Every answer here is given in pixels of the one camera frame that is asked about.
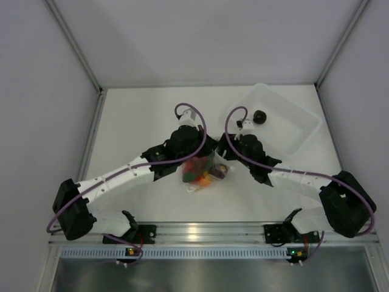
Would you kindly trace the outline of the clear zip top bag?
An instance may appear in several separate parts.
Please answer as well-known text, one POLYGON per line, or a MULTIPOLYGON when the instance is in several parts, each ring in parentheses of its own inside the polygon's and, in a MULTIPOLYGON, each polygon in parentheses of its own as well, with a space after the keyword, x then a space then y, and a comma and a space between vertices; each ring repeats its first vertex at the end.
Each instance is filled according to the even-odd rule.
POLYGON ((225 181, 234 171, 232 161, 213 151, 208 156, 194 156, 184 162, 181 166, 181 181, 188 193, 195 193, 225 181))

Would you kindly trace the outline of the dark purple fake plum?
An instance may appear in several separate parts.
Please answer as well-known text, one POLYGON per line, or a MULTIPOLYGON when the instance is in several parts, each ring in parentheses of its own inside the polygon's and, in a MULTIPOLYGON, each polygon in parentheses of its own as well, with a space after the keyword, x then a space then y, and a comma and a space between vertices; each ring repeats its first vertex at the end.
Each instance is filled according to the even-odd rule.
POLYGON ((256 125, 263 125, 267 120, 267 114, 262 110, 256 110, 252 117, 253 123, 256 125))

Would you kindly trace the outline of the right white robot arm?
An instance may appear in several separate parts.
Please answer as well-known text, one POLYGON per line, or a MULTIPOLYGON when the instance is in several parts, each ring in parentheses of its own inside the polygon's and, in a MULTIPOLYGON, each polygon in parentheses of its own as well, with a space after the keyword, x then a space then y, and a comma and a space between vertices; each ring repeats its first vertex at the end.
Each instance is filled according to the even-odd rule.
POLYGON ((347 171, 329 176, 293 170, 281 160, 268 156, 253 134, 223 134, 217 153, 228 161, 242 163, 260 184, 285 189, 319 202, 318 207, 311 209, 299 207, 286 218, 283 232, 292 242, 314 231, 332 230, 344 237, 354 238, 374 228, 377 207, 358 180, 347 171))

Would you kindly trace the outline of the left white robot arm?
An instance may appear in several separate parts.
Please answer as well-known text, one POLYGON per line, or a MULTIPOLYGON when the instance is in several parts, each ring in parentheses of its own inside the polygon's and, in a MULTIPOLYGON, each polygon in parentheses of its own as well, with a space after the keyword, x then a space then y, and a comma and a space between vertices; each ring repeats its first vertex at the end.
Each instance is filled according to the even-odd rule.
POLYGON ((117 170, 86 181, 63 181, 52 207, 60 231, 69 241, 88 234, 108 234, 124 243, 133 242, 138 230, 134 217, 125 210, 103 210, 102 205, 134 187, 174 173, 192 157, 212 154, 217 144, 203 128, 184 125, 163 144, 147 149, 117 170))

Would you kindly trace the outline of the white plastic basket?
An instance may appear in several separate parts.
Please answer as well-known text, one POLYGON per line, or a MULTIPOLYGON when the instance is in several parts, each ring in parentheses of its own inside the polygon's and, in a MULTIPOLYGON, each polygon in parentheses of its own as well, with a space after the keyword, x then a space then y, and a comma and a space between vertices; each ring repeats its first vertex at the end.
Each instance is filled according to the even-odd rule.
POLYGON ((253 120, 255 111, 266 114, 261 125, 254 125, 252 134, 263 144, 266 153, 280 159, 291 158, 307 146, 322 126, 322 118, 296 104, 264 83, 251 86, 242 93, 219 117, 225 125, 228 114, 237 106, 248 110, 253 120))

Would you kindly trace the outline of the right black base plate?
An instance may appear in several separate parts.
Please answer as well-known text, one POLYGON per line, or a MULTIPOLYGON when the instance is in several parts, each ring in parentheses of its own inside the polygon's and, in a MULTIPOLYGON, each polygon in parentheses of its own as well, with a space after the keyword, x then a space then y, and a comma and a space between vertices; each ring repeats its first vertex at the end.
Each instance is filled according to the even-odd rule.
POLYGON ((266 243, 271 245, 301 242, 301 235, 289 223, 265 224, 264 236, 266 243))

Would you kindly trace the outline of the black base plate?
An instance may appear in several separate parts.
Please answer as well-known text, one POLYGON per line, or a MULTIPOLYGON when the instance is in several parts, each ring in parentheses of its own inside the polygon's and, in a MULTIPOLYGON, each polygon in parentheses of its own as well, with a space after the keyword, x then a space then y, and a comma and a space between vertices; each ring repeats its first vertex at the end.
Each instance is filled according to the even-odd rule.
POLYGON ((134 245, 155 244, 157 226, 153 224, 141 224, 124 233, 120 239, 134 245))
POLYGON ((266 243, 271 245, 301 242, 301 235, 289 223, 265 224, 264 236, 266 243))

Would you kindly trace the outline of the aluminium mounting rail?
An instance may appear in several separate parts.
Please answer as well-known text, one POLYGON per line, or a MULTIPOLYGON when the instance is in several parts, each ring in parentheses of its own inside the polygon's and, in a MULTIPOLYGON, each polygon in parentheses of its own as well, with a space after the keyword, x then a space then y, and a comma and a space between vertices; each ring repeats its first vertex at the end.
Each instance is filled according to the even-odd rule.
MULTIPOLYGON (((180 223, 180 222, 157 222, 141 223, 156 225, 154 236, 155 244, 159 245, 184 245, 184 244, 242 244, 242 245, 265 245, 264 225, 270 222, 210 222, 210 223, 180 223)), ((86 245, 100 244, 103 236, 89 234, 84 237, 67 241, 62 233, 49 236, 49 244, 52 245, 86 245)), ((354 238, 342 237, 334 231, 326 231, 323 243, 333 246, 359 246, 380 243, 375 231, 367 235, 354 238)))

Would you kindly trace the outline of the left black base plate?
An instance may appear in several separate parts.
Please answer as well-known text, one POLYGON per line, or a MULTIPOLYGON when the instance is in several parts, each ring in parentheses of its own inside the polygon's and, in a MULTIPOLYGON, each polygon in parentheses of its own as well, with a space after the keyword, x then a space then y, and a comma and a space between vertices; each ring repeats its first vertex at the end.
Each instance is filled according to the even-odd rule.
POLYGON ((155 244, 157 226, 153 224, 141 224, 124 233, 120 239, 134 245, 155 244))

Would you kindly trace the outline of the left frame post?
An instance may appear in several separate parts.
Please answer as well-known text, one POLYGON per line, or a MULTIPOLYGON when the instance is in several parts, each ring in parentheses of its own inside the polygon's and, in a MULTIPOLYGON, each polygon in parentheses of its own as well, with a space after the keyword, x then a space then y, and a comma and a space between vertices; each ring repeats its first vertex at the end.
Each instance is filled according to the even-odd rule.
POLYGON ((71 28, 69 27, 67 21, 65 20, 62 12, 57 6, 57 3, 53 0, 43 0, 43 3, 46 5, 49 13, 52 15, 54 21, 56 22, 59 29, 61 30, 61 33, 63 34, 67 44, 75 54, 76 59, 78 60, 79 64, 81 65, 86 75, 88 76, 88 79, 93 85, 94 89, 97 92, 102 92, 103 91, 102 86, 100 85, 95 74, 93 73, 92 68, 83 50, 81 49, 78 41, 76 40, 74 34, 72 33, 71 28))

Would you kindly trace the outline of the frame post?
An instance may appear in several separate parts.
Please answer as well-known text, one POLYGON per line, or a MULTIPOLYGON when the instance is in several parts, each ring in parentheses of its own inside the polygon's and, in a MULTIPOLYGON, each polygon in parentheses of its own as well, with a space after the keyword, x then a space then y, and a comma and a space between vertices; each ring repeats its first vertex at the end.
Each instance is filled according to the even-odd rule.
POLYGON ((49 13, 52 15, 54 21, 56 22, 59 29, 61 30, 61 33, 63 34, 67 44, 75 54, 76 59, 78 60, 79 64, 81 65, 86 75, 88 76, 88 79, 93 85, 94 89, 97 92, 102 92, 103 91, 102 86, 100 85, 95 74, 93 73, 92 68, 83 50, 81 49, 78 41, 76 40, 74 34, 72 33, 71 28, 69 27, 67 21, 65 20, 62 12, 57 6, 57 3, 53 0, 43 0, 43 3, 46 5, 49 13))
POLYGON ((329 57, 325 61, 325 64, 318 75, 316 82, 314 83, 316 91, 320 89, 321 85, 325 81, 325 78, 344 50, 348 40, 350 39, 351 35, 355 31, 360 20, 363 18, 372 2, 373 1, 371 0, 360 0, 357 2, 356 8, 353 10, 351 16, 347 20, 345 27, 342 29, 340 36, 338 37, 333 49, 331 50, 331 53, 329 54, 329 57))

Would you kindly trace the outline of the right frame post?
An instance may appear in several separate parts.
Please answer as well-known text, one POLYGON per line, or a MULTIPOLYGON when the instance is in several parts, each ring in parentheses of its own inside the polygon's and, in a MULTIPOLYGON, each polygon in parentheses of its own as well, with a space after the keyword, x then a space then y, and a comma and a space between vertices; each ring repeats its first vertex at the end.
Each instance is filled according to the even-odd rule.
POLYGON ((325 64, 318 75, 316 82, 314 83, 316 91, 320 89, 321 85, 325 81, 325 78, 344 50, 348 40, 350 39, 351 35, 355 31, 360 20, 363 18, 372 2, 373 1, 371 0, 360 0, 357 2, 356 8, 353 10, 351 16, 347 20, 345 27, 342 29, 340 36, 338 37, 333 49, 331 50, 331 53, 329 54, 329 57, 325 61, 325 64))

